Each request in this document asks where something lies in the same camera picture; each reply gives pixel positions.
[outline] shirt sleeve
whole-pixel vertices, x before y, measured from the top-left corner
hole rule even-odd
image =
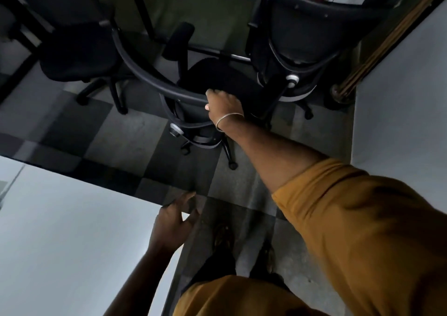
[[[447,216],[334,159],[273,195],[355,315],[447,315]]]

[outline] forearm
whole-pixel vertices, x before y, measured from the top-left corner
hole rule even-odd
[[[327,158],[308,146],[269,132],[237,115],[225,118],[219,127],[241,146],[272,193]]]
[[[172,254],[150,249],[127,279],[104,316],[147,315]]]

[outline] silver bangle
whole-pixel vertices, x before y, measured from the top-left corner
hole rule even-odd
[[[223,132],[221,129],[219,129],[219,128],[217,127],[217,125],[219,124],[219,122],[220,122],[221,120],[223,120],[225,117],[227,117],[227,116],[229,116],[229,115],[241,115],[242,117],[245,117],[243,114],[238,113],[238,112],[227,113],[226,115],[223,115],[222,117],[220,117],[219,120],[216,122],[216,129],[217,129],[217,131]]]

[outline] wall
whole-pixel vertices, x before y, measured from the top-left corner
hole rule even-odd
[[[360,84],[352,164],[394,177],[447,212],[447,2]]]

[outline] hand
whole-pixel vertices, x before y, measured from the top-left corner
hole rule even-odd
[[[208,89],[206,91],[206,95],[208,98],[208,104],[205,105],[205,109],[210,112],[209,117],[214,124],[216,124],[218,120],[228,113],[238,112],[242,115],[244,114],[242,104],[236,96],[225,91],[212,89]],[[232,119],[241,118],[241,115],[229,115],[219,122],[219,129],[223,130],[223,126],[226,122]]]
[[[197,209],[183,221],[182,206],[195,196],[195,192],[184,193],[168,206],[160,208],[155,219],[148,251],[163,251],[172,255],[188,238],[200,217]]]

